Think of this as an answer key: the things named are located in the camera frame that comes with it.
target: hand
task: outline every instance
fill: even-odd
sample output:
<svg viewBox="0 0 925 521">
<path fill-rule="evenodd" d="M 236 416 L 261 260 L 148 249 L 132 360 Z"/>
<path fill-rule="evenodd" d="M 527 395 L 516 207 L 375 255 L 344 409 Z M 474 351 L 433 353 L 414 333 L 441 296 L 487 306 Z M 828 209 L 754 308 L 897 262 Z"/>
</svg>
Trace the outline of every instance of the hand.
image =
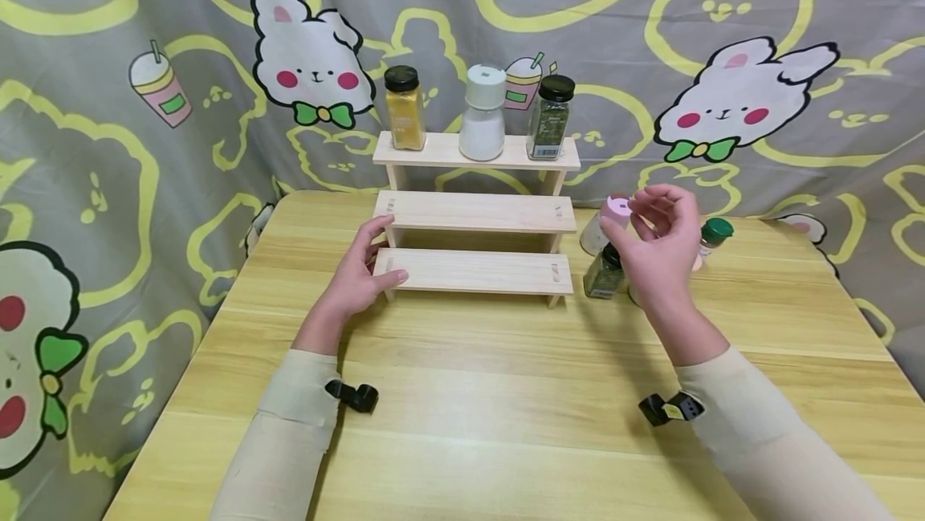
<svg viewBox="0 0 925 521">
<path fill-rule="evenodd" d="M 336 355 L 340 332 L 351 316 L 363 312 L 376 302 L 380 292 L 395 288 L 408 279 L 406 271 L 389 271 L 373 276 L 379 248 L 388 242 L 376 242 L 394 216 L 379 216 L 357 231 L 352 245 L 343 255 L 328 288 L 305 316 L 292 348 Z"/>
<path fill-rule="evenodd" d="M 639 239 L 609 218 L 601 218 L 601 229 L 620 253 L 640 306 L 665 299 L 689 301 L 687 283 L 700 245 L 700 216 L 694 194 L 678 186 L 652 185 L 636 192 L 629 207 Z"/>
</svg>

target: light wood tabletop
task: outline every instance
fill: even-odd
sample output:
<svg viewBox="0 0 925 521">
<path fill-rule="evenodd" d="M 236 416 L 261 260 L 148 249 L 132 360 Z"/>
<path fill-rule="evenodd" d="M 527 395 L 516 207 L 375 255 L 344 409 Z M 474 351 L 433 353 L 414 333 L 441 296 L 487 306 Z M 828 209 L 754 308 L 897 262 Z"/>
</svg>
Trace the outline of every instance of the light wood tabletop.
<svg viewBox="0 0 925 521">
<path fill-rule="evenodd" d="M 105 519 L 207 519 L 263 388 L 375 204 L 280 202 Z M 576 211 L 578 230 L 592 214 Z M 696 303 L 897 519 L 925 519 L 923 402 L 799 231 L 732 222 L 695 273 Z M 418 231 L 409 245 L 531 241 Z M 639 412 L 646 395 L 677 392 L 642 311 L 626 295 L 585 298 L 591 257 L 577 234 L 561 249 L 577 293 L 552 310 L 541 296 L 402 291 L 351 322 L 344 379 L 375 386 L 379 403 L 342 413 L 309 519 L 750 519 L 690 426 L 653 429 Z"/>
</svg>

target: black clip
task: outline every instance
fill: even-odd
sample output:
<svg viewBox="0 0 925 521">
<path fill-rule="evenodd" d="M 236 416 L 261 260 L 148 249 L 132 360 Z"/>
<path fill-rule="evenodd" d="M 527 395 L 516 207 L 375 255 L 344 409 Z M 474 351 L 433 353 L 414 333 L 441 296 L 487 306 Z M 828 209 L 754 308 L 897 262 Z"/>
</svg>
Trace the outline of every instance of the black clip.
<svg viewBox="0 0 925 521">
<path fill-rule="evenodd" d="M 639 410 L 652 426 L 662 426 L 673 420 L 694 420 L 704 407 L 687 393 L 677 393 L 668 401 L 661 394 L 650 394 L 640 401 Z"/>
<path fill-rule="evenodd" d="M 355 389 L 343 381 L 334 380 L 324 386 L 324 391 L 358 413 L 371 413 L 379 400 L 379 392 L 369 385 L 360 385 Z"/>
</svg>

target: tiered shelf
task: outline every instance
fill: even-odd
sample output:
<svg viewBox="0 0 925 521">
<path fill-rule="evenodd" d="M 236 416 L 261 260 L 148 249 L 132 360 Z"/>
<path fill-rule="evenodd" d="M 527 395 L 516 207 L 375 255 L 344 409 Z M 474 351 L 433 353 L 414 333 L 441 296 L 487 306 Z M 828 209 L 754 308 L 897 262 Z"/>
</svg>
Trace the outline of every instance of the tiered shelf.
<svg viewBox="0 0 925 521">
<path fill-rule="evenodd" d="M 375 215 L 395 216 L 385 231 L 391 247 L 379 251 L 376 274 L 407 270 L 409 278 L 398 290 L 546 295 L 550 308 L 562 295 L 572 294 L 568 259 L 558 254 L 562 234 L 576 233 L 572 201 L 559 195 L 565 174 L 581 167 L 572 138 L 566 138 L 564 153 L 555 161 L 530 160 L 526 137 L 507 136 L 500 156 L 476 162 L 458 150 L 457 133 L 428 133 L 425 149 L 415 152 L 396 150 L 391 132 L 383 132 L 373 163 L 388 170 L 391 188 L 379 193 Z M 546 195 L 409 191 L 406 169 L 421 166 L 541 170 Z M 548 253 L 414 249 L 402 245 L 403 230 L 542 234 Z M 395 295 L 387 297 L 394 300 Z"/>
</svg>

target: white shaker lid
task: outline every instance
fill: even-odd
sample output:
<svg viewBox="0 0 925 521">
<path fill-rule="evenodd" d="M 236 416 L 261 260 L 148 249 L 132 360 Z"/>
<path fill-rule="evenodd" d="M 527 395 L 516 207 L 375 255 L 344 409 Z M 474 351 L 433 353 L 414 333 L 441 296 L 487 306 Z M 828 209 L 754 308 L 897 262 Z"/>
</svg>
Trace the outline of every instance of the white shaker lid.
<svg viewBox="0 0 925 521">
<path fill-rule="evenodd" d="M 470 108 L 494 109 L 504 106 L 507 94 L 507 73 L 491 65 L 469 68 L 465 83 L 465 103 Z"/>
</svg>

